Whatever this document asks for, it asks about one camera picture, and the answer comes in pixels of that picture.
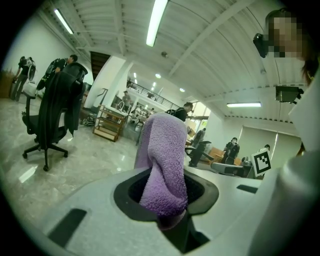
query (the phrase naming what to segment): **black opening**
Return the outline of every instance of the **black opening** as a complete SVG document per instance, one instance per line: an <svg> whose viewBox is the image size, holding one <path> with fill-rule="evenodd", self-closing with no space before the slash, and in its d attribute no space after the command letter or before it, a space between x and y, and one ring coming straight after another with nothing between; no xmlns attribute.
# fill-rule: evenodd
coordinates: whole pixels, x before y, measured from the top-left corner
<svg viewBox="0 0 320 256"><path fill-rule="evenodd" d="M140 202L145 186L149 179L150 173L134 182L128 190L129 197L136 203ZM188 197L188 205L199 199L205 193L205 187L192 179L191 177L184 175L184 182L186 186L186 193Z"/></svg>
<svg viewBox="0 0 320 256"><path fill-rule="evenodd" d="M154 212L139 204L150 173L151 168L125 180L114 190L115 204L132 220L159 221ZM186 213L175 227L161 232L173 246L186 254L209 241L204 234L196 231L191 216L206 213L217 201L219 191L210 181L188 171L184 171L184 181L188 199Z"/></svg>

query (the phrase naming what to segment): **black slot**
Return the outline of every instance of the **black slot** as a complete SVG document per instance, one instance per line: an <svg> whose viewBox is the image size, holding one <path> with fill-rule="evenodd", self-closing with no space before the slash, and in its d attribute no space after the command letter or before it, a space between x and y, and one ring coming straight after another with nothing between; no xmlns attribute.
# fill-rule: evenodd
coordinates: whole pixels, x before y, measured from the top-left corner
<svg viewBox="0 0 320 256"><path fill-rule="evenodd" d="M87 212L82 209L72 209L49 233L48 237L61 247L65 247Z"/></svg>
<svg viewBox="0 0 320 256"><path fill-rule="evenodd" d="M257 188L253 186L247 186L247 185L239 185L236 187L238 190L243 190L252 194L255 194L257 192Z"/></svg>

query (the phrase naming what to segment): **staircase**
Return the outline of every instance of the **staircase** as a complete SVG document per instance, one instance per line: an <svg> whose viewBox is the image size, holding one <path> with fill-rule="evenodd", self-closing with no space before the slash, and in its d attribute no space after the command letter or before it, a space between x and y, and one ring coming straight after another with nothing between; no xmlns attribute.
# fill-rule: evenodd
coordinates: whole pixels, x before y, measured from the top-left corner
<svg viewBox="0 0 320 256"><path fill-rule="evenodd" d="M107 62L107 60L111 57L110 55L98 53L91 51L91 69L93 75L93 81L96 80L97 75L99 74L100 70Z"/></svg>

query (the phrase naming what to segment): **wooden cabinet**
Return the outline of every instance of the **wooden cabinet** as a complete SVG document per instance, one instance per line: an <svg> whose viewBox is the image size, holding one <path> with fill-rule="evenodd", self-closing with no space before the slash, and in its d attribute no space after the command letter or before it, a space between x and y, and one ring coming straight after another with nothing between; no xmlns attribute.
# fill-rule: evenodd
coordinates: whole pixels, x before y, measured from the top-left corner
<svg viewBox="0 0 320 256"><path fill-rule="evenodd" d="M116 142L126 123L127 115L101 105L96 118L93 133L103 138Z"/></svg>

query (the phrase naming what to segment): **wall-mounted device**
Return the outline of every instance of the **wall-mounted device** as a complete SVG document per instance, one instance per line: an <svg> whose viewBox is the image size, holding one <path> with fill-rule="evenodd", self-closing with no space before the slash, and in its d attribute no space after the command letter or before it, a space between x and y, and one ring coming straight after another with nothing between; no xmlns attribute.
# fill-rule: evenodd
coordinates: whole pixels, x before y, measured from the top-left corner
<svg viewBox="0 0 320 256"><path fill-rule="evenodd" d="M304 90L299 87L291 86L276 86L275 87L275 100L281 103L289 102L297 104L295 101L296 98L301 99L301 94L304 93Z"/></svg>

